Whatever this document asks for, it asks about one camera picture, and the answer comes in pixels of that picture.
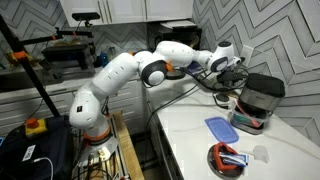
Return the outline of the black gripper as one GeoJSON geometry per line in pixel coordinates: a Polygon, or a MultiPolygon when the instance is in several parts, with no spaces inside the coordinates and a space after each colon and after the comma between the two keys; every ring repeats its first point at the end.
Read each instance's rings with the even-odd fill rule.
{"type": "Polygon", "coordinates": [[[243,80],[245,75],[241,72],[224,71],[217,76],[218,88],[232,88],[237,82],[243,80]]]}

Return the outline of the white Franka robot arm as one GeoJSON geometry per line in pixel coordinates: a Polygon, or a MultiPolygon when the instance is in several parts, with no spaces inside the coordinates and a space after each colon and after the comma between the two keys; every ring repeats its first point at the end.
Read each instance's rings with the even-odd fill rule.
{"type": "Polygon", "coordinates": [[[217,73],[233,70],[241,58],[235,55],[234,46],[228,41],[220,42],[214,52],[194,50],[176,41],[161,41],[154,52],[121,53],[77,90],[69,113],[71,126],[82,129],[92,146],[107,142],[110,126],[101,112],[103,98],[115,94],[136,74],[153,87],[161,84],[174,68],[185,68],[193,62],[217,73]]]}

